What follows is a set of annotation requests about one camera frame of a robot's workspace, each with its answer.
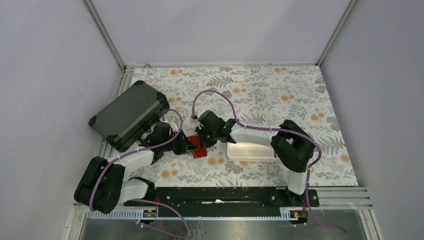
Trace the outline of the red card holder wallet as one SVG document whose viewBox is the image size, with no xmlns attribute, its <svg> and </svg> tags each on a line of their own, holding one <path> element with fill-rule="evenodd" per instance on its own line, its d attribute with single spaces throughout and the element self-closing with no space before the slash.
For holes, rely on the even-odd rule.
<svg viewBox="0 0 424 240">
<path fill-rule="evenodd" d="M 203 147 L 201 139 L 197 134 L 189 136 L 188 140 L 197 147 L 196 150 L 191 152 L 194 159 L 204 158 L 208 156 L 207 150 L 205 147 Z"/>
</svg>

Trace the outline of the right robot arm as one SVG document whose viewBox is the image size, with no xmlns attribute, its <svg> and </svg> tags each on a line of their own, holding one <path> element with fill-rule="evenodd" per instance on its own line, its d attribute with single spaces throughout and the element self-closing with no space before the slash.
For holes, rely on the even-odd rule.
<svg viewBox="0 0 424 240">
<path fill-rule="evenodd" d="M 288 169 L 287 201 L 293 206 L 306 199 L 309 165 L 314 152 L 322 156 L 319 145 L 294 121 L 286 119 L 277 127 L 246 125 L 237 119 L 223 120 L 210 110 L 197 117 L 199 126 L 195 132 L 201 145 L 210 148 L 217 142 L 231 144 L 256 144 L 272 148 Z"/>
</svg>

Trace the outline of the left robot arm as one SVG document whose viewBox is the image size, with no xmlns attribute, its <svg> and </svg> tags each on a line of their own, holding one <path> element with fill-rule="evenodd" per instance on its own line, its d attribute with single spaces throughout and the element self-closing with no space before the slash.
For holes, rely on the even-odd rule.
<svg viewBox="0 0 424 240">
<path fill-rule="evenodd" d="M 138 148 L 115 158 L 92 158 L 74 192 L 76 202 L 92 211 L 110 213 L 117 205 L 137 199 L 148 206 L 155 200 L 154 183 L 140 177 L 136 170 L 156 163 L 166 152 L 179 156 L 196 151 L 174 122 L 158 122 Z"/>
</svg>

